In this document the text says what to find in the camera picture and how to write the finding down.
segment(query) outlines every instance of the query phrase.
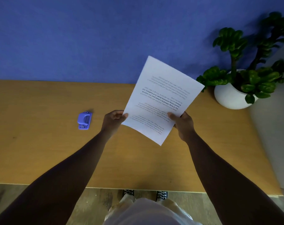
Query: white pot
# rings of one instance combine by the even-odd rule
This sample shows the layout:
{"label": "white pot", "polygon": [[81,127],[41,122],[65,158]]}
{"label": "white pot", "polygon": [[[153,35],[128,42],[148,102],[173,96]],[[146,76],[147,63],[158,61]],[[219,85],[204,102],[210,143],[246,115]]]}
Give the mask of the white pot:
{"label": "white pot", "polygon": [[238,110],[251,105],[245,101],[246,94],[235,89],[230,83],[226,85],[217,85],[214,90],[214,95],[216,100],[222,106],[229,109]]}

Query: wooden tabletop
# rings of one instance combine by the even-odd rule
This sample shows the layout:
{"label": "wooden tabletop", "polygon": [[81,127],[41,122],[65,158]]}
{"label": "wooden tabletop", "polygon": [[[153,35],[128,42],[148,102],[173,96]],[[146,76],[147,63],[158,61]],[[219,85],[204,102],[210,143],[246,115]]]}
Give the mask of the wooden tabletop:
{"label": "wooden tabletop", "polygon": [[[103,116],[124,109],[134,85],[0,80],[0,183],[30,184],[95,136]],[[93,112],[89,130],[78,114]],[[197,133],[267,194],[281,195],[247,109],[198,95],[187,112]],[[173,129],[162,146],[121,126],[88,187],[204,192],[187,145]]]}

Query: printed document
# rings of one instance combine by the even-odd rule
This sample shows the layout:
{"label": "printed document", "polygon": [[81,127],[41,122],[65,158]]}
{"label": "printed document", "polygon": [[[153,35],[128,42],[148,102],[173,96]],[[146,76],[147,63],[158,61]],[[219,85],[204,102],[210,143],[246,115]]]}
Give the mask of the printed document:
{"label": "printed document", "polygon": [[128,118],[122,124],[162,145],[174,126],[167,113],[180,117],[203,88],[196,80],[148,56],[124,110]]}

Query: beige pants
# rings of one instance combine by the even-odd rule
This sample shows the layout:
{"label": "beige pants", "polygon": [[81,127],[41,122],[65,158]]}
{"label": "beige pants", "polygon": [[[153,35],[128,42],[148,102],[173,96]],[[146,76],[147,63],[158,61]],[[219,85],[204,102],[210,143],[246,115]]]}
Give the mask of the beige pants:
{"label": "beige pants", "polygon": [[[112,216],[115,213],[124,212],[135,201],[136,201],[136,198],[134,196],[126,193],[117,205],[110,208],[110,210],[109,210],[108,214],[106,215],[104,221],[107,220],[110,216]],[[187,224],[189,224],[189,222],[191,220],[193,220],[192,217],[187,212],[185,212],[185,210],[181,209],[173,200],[170,200],[169,198],[167,198],[166,200],[158,199],[157,203],[166,207],[166,208],[169,208],[171,211],[173,211],[175,214],[177,214],[179,217],[181,217],[181,219],[186,221]]]}

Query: shoe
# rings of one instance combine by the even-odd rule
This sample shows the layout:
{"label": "shoe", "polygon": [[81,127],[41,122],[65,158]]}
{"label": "shoe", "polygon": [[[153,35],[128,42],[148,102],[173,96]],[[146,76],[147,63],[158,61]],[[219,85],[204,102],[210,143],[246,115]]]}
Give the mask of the shoe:
{"label": "shoe", "polygon": [[168,192],[167,191],[157,191],[157,198],[155,201],[158,199],[160,200],[166,200],[168,198]]}
{"label": "shoe", "polygon": [[129,195],[132,195],[134,196],[134,190],[123,190],[122,191],[122,197],[124,197],[125,194],[129,194]]}

